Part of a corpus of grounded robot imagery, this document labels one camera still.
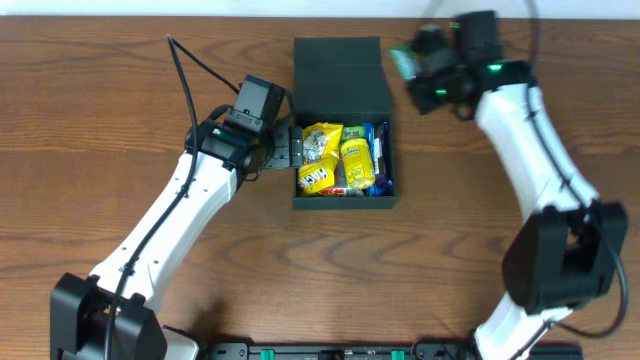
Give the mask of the green red chocolate bar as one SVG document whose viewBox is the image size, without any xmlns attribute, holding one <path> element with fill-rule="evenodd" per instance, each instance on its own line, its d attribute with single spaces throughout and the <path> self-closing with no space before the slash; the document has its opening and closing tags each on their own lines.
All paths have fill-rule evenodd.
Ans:
<svg viewBox="0 0 640 360">
<path fill-rule="evenodd" d="M 389 54 L 403 80 L 411 81 L 417 77 L 418 66 L 415 54 L 407 45 L 392 47 L 389 49 Z"/>
</svg>

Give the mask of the yellow Hacks candy bag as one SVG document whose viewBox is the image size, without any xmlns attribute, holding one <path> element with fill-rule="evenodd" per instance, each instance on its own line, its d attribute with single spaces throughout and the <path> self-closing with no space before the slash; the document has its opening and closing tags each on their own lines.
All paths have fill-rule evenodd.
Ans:
<svg viewBox="0 0 640 360">
<path fill-rule="evenodd" d="M 303 166 L 297 182 L 302 194 L 313 195 L 335 185 L 343 125 L 316 123 L 303 130 Z"/>
</svg>

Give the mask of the green snack bag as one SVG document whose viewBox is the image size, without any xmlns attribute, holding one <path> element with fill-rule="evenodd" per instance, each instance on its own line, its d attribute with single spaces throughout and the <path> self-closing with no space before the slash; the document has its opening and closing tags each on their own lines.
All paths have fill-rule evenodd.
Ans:
<svg viewBox="0 0 640 360">
<path fill-rule="evenodd" d="M 340 144 L 347 140 L 364 137 L 364 128 L 362 126 L 344 127 L 342 130 Z M 334 170 L 334 185 L 325 188 L 319 192 L 322 196 L 344 196 L 344 197 L 363 197 L 362 189 L 351 188 L 348 184 L 343 160 L 340 159 Z"/>
</svg>

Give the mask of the yellow Mentos bottle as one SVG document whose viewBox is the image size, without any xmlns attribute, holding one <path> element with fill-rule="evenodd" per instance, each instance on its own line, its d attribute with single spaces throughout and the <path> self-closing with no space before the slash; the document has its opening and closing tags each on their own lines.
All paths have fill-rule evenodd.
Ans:
<svg viewBox="0 0 640 360">
<path fill-rule="evenodd" d="M 340 154 L 350 188 L 363 190 L 374 184 L 374 165 L 368 142 L 364 138 L 345 141 L 340 146 Z"/>
</svg>

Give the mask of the blue wafer bar wrapper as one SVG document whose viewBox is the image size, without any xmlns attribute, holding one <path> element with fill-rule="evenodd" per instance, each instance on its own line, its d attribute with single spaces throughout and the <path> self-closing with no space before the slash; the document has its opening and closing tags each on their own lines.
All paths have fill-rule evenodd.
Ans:
<svg viewBox="0 0 640 360">
<path fill-rule="evenodd" d="M 377 124 L 373 124 L 373 123 L 363 123 L 362 127 L 364 128 L 364 135 L 365 135 L 365 139 L 368 142 L 369 145 L 369 149 L 371 152 L 371 157 L 373 155 L 373 136 L 374 136 L 374 127 Z M 389 175 L 389 180 L 380 184 L 376 182 L 376 174 L 375 174 L 375 181 L 374 184 L 366 189 L 366 194 L 369 197 L 381 197 L 381 196 L 387 196 L 391 194 L 392 191 L 392 186 L 393 186 L 393 180 L 391 179 L 391 175 L 390 175 L 390 167 L 389 167 L 389 157 L 388 157 L 388 175 Z"/>
</svg>

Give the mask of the dark blue Dairy Milk bar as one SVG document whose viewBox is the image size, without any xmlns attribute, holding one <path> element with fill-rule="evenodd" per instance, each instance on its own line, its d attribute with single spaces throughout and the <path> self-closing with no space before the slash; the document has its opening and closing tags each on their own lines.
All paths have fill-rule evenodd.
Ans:
<svg viewBox="0 0 640 360">
<path fill-rule="evenodd" d="M 381 122 L 374 127 L 372 158 L 375 161 L 374 170 L 376 174 L 376 182 L 380 184 L 389 180 L 388 156 L 386 150 L 387 130 L 387 122 Z"/>
</svg>

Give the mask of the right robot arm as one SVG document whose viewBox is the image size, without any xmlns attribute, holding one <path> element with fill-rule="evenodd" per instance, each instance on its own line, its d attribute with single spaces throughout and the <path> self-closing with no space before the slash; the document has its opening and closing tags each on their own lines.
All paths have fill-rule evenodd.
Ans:
<svg viewBox="0 0 640 360">
<path fill-rule="evenodd" d="M 494 147 L 511 182 L 522 227 L 502 260 L 504 296 L 472 333 L 469 359 L 528 359 L 552 329 L 592 300 L 619 290 L 613 335 L 626 318 L 629 285 L 621 258 L 628 229 L 622 204 L 603 202 L 570 158 L 536 79 L 539 44 L 510 59 L 493 11 L 456 16 L 448 28 L 419 27 L 396 61 L 418 110 L 449 105 Z"/>
</svg>

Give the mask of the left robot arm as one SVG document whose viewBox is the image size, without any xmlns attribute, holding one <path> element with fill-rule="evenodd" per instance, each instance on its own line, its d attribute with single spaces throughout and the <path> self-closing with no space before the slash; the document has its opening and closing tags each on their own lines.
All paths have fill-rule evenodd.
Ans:
<svg viewBox="0 0 640 360">
<path fill-rule="evenodd" d="M 125 240 L 86 278 L 66 273 L 50 297 L 50 357 L 198 359 L 202 347 L 157 315 L 177 270 L 211 218 L 245 181 L 301 166 L 290 91 L 248 76 L 232 105 L 195 123 L 170 181 Z"/>
</svg>

